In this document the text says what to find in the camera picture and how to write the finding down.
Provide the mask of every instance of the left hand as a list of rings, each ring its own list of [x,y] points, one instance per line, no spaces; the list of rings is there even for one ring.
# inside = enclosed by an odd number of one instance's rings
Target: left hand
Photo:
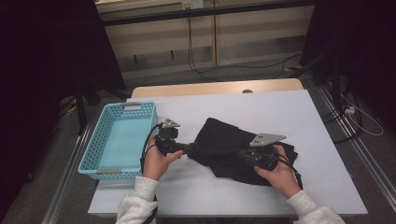
[[[143,176],[159,181],[168,169],[169,164],[183,155],[183,150],[164,156],[155,145],[155,135],[150,137],[148,145],[153,147],[148,150],[146,155]]]

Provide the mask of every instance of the white cable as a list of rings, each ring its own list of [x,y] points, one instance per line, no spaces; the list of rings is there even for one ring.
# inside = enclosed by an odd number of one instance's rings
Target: white cable
[[[357,106],[355,106],[354,104],[352,104],[342,93],[340,93],[341,96],[348,101],[351,105],[353,105],[357,110],[359,110],[361,113],[363,113],[365,116],[367,116],[369,119],[371,119],[374,123],[376,123],[376,125],[378,125],[378,127],[381,129],[381,133],[370,133],[369,131],[363,129],[353,118],[352,116],[350,116],[349,114],[349,118],[352,120],[352,122],[354,122],[359,128],[361,128],[363,131],[365,131],[368,134],[374,135],[374,136],[379,136],[382,135],[384,133],[384,129],[382,128],[382,126],[372,117],[370,117],[370,115],[368,115],[367,113],[365,113],[364,111],[362,111],[361,109],[359,109]]]

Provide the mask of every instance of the white table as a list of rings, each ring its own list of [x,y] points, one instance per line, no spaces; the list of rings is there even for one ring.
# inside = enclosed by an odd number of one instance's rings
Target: white table
[[[307,91],[273,91],[134,98],[153,100],[159,120],[181,124],[178,142],[192,142],[207,118],[215,118],[252,133],[284,134],[295,146],[294,163],[304,189],[317,204],[331,206],[341,216],[367,210],[341,161]],[[286,198],[271,187],[215,178],[211,170],[186,156],[172,163],[157,190],[158,217],[289,217]],[[90,214],[115,216],[133,180],[101,180]]]

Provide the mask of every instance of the person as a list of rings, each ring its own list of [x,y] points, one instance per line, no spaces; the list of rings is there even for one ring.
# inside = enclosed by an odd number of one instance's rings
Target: person
[[[183,155],[183,151],[180,150],[164,156],[154,146],[153,136],[150,137],[148,145],[153,147],[148,150],[143,176],[136,177],[134,193],[126,194],[120,202],[116,224],[143,223],[151,216],[152,211],[158,205],[157,202],[154,202],[154,196],[161,176],[166,172],[170,163]],[[283,147],[275,146],[275,148],[280,155],[286,157]],[[292,170],[286,164],[279,162],[273,171],[267,171],[258,166],[255,166],[254,170],[288,199],[287,204],[293,208],[299,218],[294,223],[345,223],[330,207],[316,205],[308,194],[297,185]]]

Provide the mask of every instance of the basket handle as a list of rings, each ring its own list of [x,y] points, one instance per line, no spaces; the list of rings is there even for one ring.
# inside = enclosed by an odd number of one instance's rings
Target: basket handle
[[[97,170],[96,173],[98,175],[119,175],[122,174],[122,170],[121,169]]]
[[[133,101],[133,102],[126,102],[126,103],[120,103],[121,107],[125,107],[125,106],[134,106],[134,105],[141,105],[140,102],[137,101]]]

